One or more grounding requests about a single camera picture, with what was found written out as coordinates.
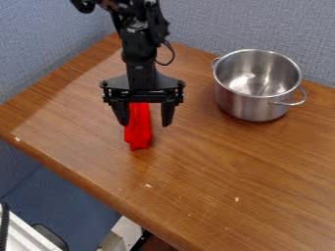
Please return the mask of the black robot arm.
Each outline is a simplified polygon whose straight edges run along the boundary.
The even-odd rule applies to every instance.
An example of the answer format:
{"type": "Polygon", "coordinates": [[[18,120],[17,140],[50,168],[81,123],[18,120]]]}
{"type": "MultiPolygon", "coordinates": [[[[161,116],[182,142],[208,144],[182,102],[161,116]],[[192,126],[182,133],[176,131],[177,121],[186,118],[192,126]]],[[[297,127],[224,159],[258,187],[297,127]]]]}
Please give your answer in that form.
{"type": "Polygon", "coordinates": [[[69,1],[82,14],[99,6],[110,15],[119,38],[125,74],[99,83],[102,102],[110,107],[118,123],[129,124],[133,103],[160,103],[162,126],[169,126],[174,107],[182,102],[185,83],[157,70],[157,66],[168,66],[174,59],[160,0],[69,1]]]}

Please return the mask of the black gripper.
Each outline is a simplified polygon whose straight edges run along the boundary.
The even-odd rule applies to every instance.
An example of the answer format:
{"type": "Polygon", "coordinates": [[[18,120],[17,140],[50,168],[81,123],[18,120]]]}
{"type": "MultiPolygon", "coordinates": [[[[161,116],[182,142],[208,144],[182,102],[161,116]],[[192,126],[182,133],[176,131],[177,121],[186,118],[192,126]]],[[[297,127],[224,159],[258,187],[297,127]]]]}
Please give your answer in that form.
{"type": "Polygon", "coordinates": [[[161,105],[162,126],[169,126],[173,117],[174,105],[182,102],[185,82],[156,73],[153,87],[142,85],[134,89],[129,86],[126,75],[109,78],[99,83],[101,99],[110,103],[110,109],[122,126],[129,123],[127,103],[164,103],[161,105]]]}

